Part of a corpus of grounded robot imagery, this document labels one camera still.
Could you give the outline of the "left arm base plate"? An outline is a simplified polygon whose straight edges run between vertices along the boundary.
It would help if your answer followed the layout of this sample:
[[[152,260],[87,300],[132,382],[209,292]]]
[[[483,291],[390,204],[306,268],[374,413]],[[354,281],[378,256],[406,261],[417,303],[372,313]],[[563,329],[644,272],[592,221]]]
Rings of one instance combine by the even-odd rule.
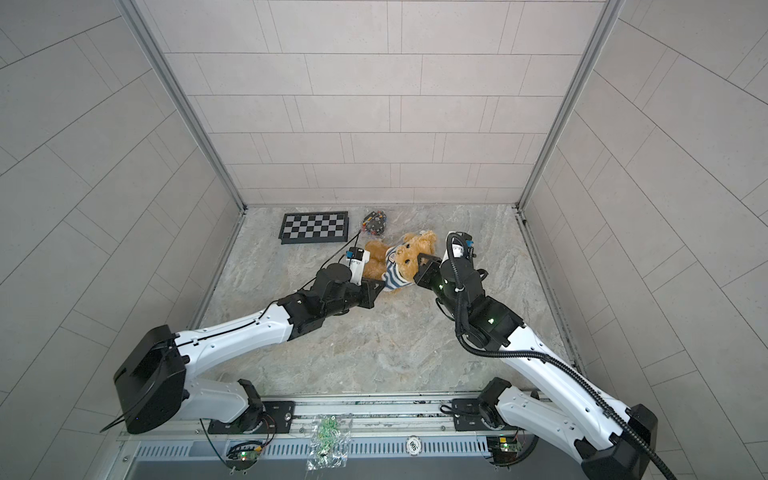
[[[207,432],[213,435],[287,434],[295,407],[293,401],[267,401],[249,406],[231,423],[211,420]]]

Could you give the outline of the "brown teddy bear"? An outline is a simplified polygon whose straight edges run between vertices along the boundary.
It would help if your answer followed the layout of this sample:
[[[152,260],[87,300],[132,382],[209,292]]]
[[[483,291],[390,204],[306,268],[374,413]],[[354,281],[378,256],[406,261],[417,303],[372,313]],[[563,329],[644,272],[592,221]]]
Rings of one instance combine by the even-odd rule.
[[[363,277],[382,280],[382,275],[385,272],[386,252],[393,246],[399,246],[397,263],[400,273],[412,284],[419,269],[418,256],[420,254],[433,255],[436,242],[437,236],[432,230],[421,231],[418,234],[408,233],[398,244],[392,246],[380,240],[371,240],[364,247],[370,252],[370,260],[365,265]]]

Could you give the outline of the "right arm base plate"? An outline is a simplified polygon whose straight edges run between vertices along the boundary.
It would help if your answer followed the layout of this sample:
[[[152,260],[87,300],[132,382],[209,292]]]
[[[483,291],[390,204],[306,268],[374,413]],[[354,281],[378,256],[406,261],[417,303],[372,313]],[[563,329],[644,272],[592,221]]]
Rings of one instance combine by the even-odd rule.
[[[454,398],[447,404],[440,406],[440,412],[449,416],[454,423],[457,432],[470,431],[503,431],[511,432],[518,429],[517,426],[489,421],[483,416],[485,405],[476,398]]]

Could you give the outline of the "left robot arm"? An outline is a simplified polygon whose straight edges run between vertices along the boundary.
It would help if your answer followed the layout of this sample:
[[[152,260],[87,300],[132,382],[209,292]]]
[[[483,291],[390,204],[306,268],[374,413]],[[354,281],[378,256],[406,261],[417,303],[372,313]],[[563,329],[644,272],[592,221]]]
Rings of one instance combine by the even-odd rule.
[[[168,325],[149,330],[117,369],[113,380],[128,433],[154,430],[168,421],[220,423],[228,433],[264,424],[265,407],[248,380],[219,382],[203,373],[250,351],[288,342],[319,329],[354,307],[371,309],[382,280],[359,268],[334,263],[316,274],[310,288],[271,302],[265,309],[213,327],[178,333]]]

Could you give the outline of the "striped knit bear sweater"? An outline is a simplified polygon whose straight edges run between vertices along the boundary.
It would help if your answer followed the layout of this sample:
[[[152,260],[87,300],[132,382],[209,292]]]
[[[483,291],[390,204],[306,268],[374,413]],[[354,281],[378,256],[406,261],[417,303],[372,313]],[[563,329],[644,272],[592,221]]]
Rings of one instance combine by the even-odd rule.
[[[400,273],[397,263],[398,249],[399,246],[393,246],[386,252],[385,272],[382,275],[382,280],[385,283],[385,292],[398,290],[411,284],[411,282]]]

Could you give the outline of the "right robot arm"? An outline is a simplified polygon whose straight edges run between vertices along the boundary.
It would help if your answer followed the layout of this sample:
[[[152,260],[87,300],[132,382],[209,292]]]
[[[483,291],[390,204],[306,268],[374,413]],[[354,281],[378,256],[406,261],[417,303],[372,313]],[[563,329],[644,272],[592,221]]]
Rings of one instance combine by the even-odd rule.
[[[495,378],[471,415],[490,428],[519,428],[574,458],[590,479],[640,479],[656,460],[658,420],[642,404],[629,407],[602,392],[560,359],[521,317],[485,294],[486,272],[469,258],[418,257],[415,283],[448,311],[470,354],[498,359],[547,396],[541,401]]]

